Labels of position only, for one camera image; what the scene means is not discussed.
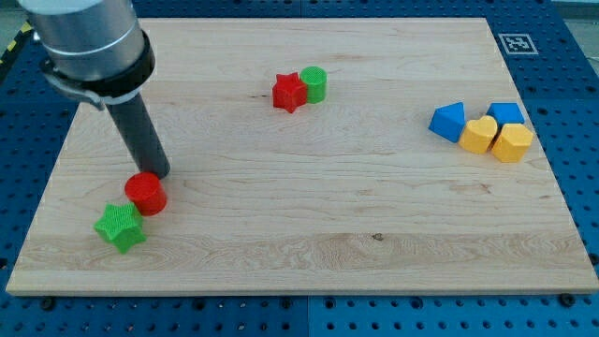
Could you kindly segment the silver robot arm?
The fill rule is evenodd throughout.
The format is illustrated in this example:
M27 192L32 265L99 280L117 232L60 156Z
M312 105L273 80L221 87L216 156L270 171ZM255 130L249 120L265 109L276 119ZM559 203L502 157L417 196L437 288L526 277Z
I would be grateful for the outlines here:
M139 94L153 73L148 36L130 0L20 0L49 58L44 76L68 98L103 109Z

